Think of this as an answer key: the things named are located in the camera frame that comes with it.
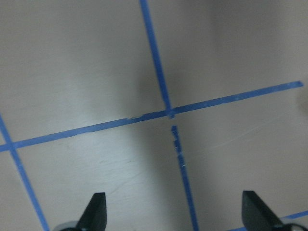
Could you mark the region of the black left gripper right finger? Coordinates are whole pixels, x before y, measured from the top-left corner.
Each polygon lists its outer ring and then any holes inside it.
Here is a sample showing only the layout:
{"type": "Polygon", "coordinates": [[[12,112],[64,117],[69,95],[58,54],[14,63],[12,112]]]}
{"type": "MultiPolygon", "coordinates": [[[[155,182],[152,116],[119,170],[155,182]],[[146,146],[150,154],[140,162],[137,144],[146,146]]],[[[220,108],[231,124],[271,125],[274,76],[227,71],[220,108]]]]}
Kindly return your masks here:
{"type": "Polygon", "coordinates": [[[254,191],[242,193],[242,222],[247,231],[280,231],[284,227],[254,191]]]}

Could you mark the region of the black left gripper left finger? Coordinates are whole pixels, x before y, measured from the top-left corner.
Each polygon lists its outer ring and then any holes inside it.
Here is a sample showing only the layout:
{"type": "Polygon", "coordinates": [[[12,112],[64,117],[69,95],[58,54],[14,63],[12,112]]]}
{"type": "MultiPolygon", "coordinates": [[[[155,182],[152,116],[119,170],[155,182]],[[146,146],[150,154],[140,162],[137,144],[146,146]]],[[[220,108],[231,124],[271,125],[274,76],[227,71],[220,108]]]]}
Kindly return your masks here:
{"type": "Polygon", "coordinates": [[[106,195],[103,192],[95,193],[82,216],[76,229],[78,231],[104,231],[107,225],[106,195]]]}

